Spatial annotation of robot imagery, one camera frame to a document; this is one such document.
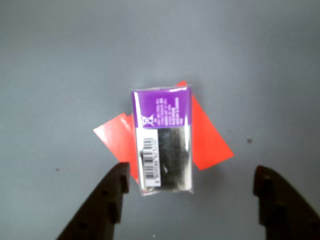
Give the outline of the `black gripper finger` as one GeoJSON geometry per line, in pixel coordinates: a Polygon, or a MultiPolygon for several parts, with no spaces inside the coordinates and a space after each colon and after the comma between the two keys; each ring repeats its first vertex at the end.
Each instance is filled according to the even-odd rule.
{"type": "Polygon", "coordinates": [[[121,222],[123,197],[130,189],[130,164],[117,163],[57,237],[58,240],[112,240],[121,222]]]}
{"type": "Polygon", "coordinates": [[[253,195],[258,198],[259,224],[267,240],[318,240],[320,216],[278,172],[259,165],[253,195]]]}

